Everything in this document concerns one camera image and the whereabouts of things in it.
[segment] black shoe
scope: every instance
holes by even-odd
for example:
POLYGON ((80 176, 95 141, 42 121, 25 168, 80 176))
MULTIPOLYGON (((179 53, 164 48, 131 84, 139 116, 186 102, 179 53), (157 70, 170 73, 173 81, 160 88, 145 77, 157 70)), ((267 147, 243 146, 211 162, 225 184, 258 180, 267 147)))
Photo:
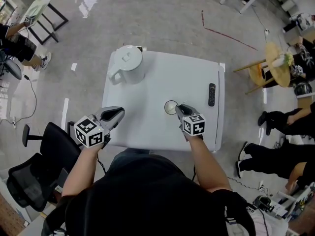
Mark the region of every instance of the black shoe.
POLYGON ((271 133, 272 128, 270 126, 267 125, 266 127, 266 135, 269 136, 271 133))
POLYGON ((261 116, 258 119, 258 126, 260 127, 262 124, 264 124, 264 122, 266 121, 266 114, 267 112, 264 111, 262 112, 261 116))

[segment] kettle handle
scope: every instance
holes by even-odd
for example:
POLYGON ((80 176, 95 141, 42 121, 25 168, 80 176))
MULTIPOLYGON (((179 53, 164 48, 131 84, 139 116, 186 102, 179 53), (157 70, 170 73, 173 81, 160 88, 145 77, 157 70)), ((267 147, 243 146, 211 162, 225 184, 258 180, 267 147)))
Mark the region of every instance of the kettle handle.
POLYGON ((113 85, 117 85, 121 82, 125 82, 126 80, 124 79, 121 70, 113 65, 113 67, 110 69, 110 71, 107 73, 108 79, 113 85))

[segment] remote control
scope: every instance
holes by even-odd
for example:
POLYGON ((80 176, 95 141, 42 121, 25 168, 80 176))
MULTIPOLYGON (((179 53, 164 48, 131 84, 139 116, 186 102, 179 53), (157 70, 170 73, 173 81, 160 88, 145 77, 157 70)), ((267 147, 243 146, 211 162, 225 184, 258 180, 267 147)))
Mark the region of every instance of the remote control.
POLYGON ((215 105, 215 98, 216 98, 216 85, 213 83, 209 84, 209 100, 208 105, 213 107, 215 105))

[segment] small round dish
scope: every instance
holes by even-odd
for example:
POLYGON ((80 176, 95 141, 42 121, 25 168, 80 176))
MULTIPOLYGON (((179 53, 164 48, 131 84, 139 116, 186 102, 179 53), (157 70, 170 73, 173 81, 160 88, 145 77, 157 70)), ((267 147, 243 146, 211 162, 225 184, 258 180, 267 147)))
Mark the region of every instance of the small round dish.
POLYGON ((164 110, 166 111, 166 113, 168 113, 169 115, 174 115, 176 114, 176 110, 175 107, 177 106, 177 102, 174 100, 169 100, 165 103, 164 105, 164 110))

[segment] power outlet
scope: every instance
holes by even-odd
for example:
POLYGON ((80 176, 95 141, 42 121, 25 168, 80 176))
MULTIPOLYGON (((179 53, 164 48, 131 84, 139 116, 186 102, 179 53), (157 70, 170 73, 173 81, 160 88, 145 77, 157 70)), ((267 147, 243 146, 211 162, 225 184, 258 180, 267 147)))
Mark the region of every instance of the power outlet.
POLYGON ((260 181, 258 189, 259 189, 259 191, 263 191, 264 190, 264 181, 263 180, 260 181))
POLYGON ((13 127, 16 128, 15 116, 12 118, 12 124, 13 124, 13 127))

